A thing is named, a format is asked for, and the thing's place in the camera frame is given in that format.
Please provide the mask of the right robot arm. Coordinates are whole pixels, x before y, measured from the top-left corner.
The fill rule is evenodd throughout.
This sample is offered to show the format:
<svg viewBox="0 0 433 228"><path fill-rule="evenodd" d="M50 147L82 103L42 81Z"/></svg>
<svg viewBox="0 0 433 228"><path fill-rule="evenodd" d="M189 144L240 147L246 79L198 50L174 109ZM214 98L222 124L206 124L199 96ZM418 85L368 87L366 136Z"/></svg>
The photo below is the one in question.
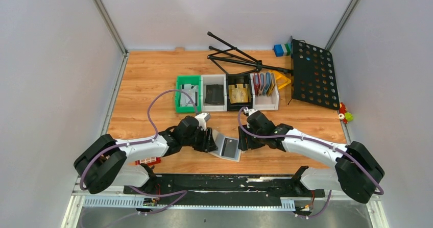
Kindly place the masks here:
<svg viewBox="0 0 433 228"><path fill-rule="evenodd" d="M300 168L299 181L308 190L337 190L362 204L373 195L384 195L380 185L385 172L364 144L352 141L342 144L310 136L284 123L275 125L261 111L242 107L238 117L247 117L239 124L240 134L252 141L256 149L268 146L285 153L306 156L327 166L326 169Z"/></svg>

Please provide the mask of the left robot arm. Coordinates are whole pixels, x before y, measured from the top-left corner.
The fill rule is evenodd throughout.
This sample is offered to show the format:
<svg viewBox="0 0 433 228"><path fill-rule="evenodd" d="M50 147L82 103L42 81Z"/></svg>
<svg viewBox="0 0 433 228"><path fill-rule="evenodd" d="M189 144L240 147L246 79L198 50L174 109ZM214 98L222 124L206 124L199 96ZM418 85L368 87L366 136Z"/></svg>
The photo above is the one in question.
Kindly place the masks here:
<svg viewBox="0 0 433 228"><path fill-rule="evenodd" d="M212 129L206 126L210 118L210 113L186 116L177 126L146 138L116 140L109 134L100 136L74 161L80 188L97 194L110 186L142 187L152 172L131 162L170 156L186 146L205 153L216 150Z"/></svg>

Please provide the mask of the dark grey credit card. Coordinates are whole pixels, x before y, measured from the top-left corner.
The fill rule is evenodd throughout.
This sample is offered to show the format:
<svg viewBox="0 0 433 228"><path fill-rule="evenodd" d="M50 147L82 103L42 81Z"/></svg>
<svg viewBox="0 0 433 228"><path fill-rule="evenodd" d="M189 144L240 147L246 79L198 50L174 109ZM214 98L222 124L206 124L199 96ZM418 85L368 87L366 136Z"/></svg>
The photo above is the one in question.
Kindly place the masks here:
<svg viewBox="0 0 433 228"><path fill-rule="evenodd" d="M226 138L221 156L227 159L237 160L238 155L238 140Z"/></svg>

